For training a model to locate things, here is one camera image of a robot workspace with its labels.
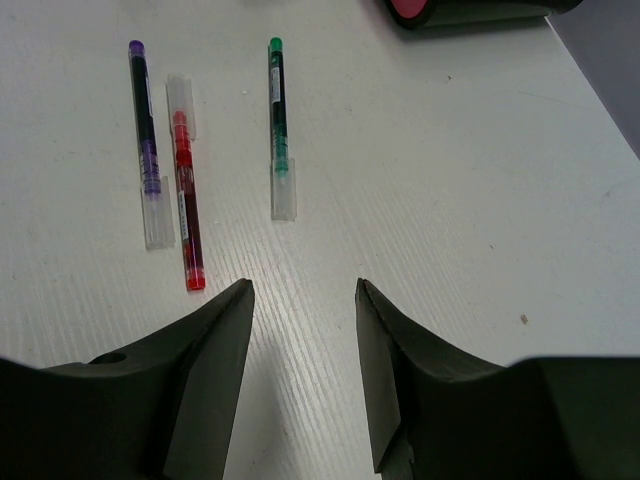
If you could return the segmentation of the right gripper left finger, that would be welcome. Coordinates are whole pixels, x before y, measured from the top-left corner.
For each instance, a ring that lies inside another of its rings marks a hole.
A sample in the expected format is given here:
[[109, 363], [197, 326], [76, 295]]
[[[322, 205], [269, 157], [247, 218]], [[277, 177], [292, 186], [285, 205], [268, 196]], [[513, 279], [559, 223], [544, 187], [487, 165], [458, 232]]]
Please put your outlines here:
[[254, 312], [241, 279], [88, 363], [1, 363], [5, 479], [220, 479]]

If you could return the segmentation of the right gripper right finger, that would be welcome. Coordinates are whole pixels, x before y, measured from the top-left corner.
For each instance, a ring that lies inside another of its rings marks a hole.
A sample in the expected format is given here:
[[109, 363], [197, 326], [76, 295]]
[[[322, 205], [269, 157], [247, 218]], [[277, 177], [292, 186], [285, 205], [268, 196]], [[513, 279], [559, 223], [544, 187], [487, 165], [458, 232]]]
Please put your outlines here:
[[639, 361], [502, 367], [359, 280], [356, 330], [374, 471], [385, 479], [635, 479]]

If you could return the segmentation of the green pen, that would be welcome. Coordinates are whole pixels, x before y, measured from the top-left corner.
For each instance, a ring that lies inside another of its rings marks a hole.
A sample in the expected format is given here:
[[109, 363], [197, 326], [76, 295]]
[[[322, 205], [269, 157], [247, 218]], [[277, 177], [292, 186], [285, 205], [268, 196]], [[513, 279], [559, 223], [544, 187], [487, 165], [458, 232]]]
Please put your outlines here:
[[295, 162], [289, 155], [283, 42], [270, 39], [269, 110], [271, 136], [271, 218], [294, 221], [297, 216]]

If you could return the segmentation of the pink bottom drawer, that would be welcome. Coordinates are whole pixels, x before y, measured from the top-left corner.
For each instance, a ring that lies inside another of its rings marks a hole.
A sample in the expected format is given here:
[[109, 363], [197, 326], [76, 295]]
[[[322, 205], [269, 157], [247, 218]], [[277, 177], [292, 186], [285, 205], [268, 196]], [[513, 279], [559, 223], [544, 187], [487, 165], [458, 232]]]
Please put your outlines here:
[[430, 3], [430, 0], [391, 0], [390, 9], [402, 20], [414, 20], [424, 13]]

